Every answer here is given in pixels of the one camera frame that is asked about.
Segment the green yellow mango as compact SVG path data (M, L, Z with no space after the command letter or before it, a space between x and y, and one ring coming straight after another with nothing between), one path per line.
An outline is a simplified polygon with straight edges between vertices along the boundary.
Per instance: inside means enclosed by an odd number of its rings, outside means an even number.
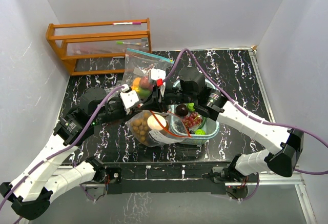
M141 99L148 97L151 94L151 90L148 89L142 89L139 86L139 82L140 82L141 77L137 77L133 80L132 83L132 89L135 90L137 92L137 94L139 95L139 97Z

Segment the white round bun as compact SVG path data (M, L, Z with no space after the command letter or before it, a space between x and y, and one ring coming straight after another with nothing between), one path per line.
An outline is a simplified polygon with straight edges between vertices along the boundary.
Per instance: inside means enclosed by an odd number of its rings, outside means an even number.
M169 127L166 119L158 114L150 115L147 119L147 125L150 130L157 131L167 129Z

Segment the orange-zipper clear bag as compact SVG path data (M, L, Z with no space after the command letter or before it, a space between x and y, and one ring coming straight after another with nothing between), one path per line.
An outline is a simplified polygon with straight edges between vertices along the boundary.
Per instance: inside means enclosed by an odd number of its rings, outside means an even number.
M147 147L157 147L183 142L191 137L187 126L177 115L144 110L127 122L138 142Z

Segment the longan bunch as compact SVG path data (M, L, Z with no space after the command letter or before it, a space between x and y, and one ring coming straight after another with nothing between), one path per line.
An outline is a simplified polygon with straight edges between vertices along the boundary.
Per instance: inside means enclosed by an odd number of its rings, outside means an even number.
M143 145L148 146L148 118L150 116L149 112L141 112L133 117L131 121L132 132L136 139Z

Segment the blue-zipper clear bag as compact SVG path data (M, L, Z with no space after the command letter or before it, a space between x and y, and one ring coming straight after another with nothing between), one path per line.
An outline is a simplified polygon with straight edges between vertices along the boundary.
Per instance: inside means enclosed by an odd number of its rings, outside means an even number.
M127 84L132 88L133 80L137 77L147 77L150 79L152 68L164 70L173 65L173 61L165 57L128 48L125 54L125 72L122 77L122 84Z

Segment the light blue plastic basket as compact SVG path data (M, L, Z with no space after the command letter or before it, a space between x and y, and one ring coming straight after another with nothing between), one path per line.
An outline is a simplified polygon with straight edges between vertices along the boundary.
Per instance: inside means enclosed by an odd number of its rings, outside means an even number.
M219 132L219 123L213 121L209 118L198 116L200 118L200 123L192 128L189 128L189 131L195 132L191 134L190 137L187 137L187 133L180 120L182 118L173 116L170 121L170 129L173 133L183 136L183 141L181 144L185 145L203 145L211 138L214 138Z

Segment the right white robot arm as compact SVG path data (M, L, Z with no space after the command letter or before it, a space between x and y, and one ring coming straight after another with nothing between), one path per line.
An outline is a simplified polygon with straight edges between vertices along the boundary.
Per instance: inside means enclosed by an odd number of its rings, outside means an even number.
M161 112L167 110L168 105L193 103L200 115L228 125L264 146L264 150L256 153L236 155L229 166L221 170L222 178L241 181L250 174L262 171L272 171L283 177L292 176L303 150L304 132L271 125L230 100L223 91L208 87L208 77L196 68L181 70L179 87L165 84L164 70L151 69L147 78L139 84L150 84L153 92L143 101L142 109Z

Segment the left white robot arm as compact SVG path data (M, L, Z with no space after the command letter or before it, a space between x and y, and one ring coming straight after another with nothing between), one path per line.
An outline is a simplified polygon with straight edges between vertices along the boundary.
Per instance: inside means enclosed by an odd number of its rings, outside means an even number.
M110 92L88 89L77 106L71 108L54 128L44 148L31 164L11 182L1 184L3 206L20 217L40 217L59 196L85 182L108 179L106 166L95 156L58 176L53 173L63 161L94 134L95 126L113 121L127 121L134 115L140 99L128 85L116 86Z

